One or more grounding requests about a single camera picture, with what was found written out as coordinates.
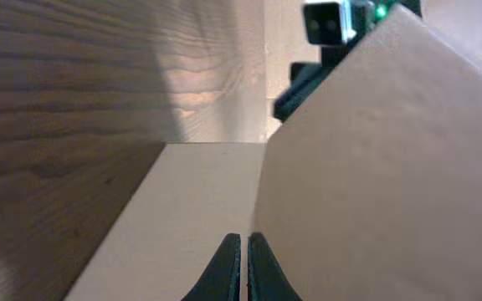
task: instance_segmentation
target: wood grain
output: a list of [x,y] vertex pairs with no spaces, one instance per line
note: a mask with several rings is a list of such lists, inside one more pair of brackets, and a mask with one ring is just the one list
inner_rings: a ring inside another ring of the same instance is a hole
[[162,144],[260,141],[259,1],[0,0],[0,299],[59,299]]

